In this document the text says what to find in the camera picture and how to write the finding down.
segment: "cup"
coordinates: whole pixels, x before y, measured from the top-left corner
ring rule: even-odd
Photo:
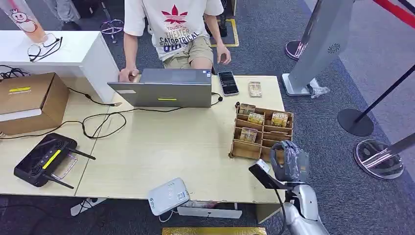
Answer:
[[[0,8],[34,43],[43,43],[47,38],[25,0],[0,0]]]

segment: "wooden organizer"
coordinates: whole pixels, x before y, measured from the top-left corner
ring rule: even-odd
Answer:
[[[265,116],[262,125],[248,122],[248,116],[239,114],[238,106],[236,108],[235,128],[233,131],[233,141],[229,157],[243,157],[252,159],[263,159],[269,162],[271,147],[279,141],[293,140],[293,118],[294,114],[278,110],[255,108],[255,113]],[[286,127],[277,127],[271,125],[273,113],[288,114],[288,122]],[[248,127],[258,130],[255,143],[241,141],[242,127]],[[278,160],[284,159],[284,151],[277,151]]]

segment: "snack package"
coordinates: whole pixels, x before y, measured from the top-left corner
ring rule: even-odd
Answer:
[[[257,132],[258,131],[255,129],[242,127],[241,137],[239,139],[242,141],[255,143]]]
[[[241,104],[239,106],[239,114],[245,114],[245,115],[249,115],[250,113],[255,112],[255,105],[250,105],[250,104]]]
[[[286,127],[287,121],[288,121],[288,114],[273,113],[273,117],[271,119],[271,125],[279,126],[279,127]]]
[[[256,113],[250,113],[248,117],[248,122],[252,122],[255,124],[262,125],[264,123],[265,116],[261,114]]]
[[[262,97],[260,82],[249,82],[248,90],[250,97]]]

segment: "laptop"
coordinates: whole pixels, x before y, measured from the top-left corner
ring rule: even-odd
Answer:
[[[210,70],[144,69],[136,83],[108,82],[134,107],[210,107]]]

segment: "red logo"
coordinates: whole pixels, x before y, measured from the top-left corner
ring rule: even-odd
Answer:
[[[176,5],[173,6],[173,9],[171,9],[171,14],[165,11],[161,11],[163,15],[166,16],[167,20],[164,22],[170,22],[170,24],[177,22],[178,24],[185,23],[184,20],[187,16],[187,12],[183,12],[179,15],[179,11],[177,10]]]

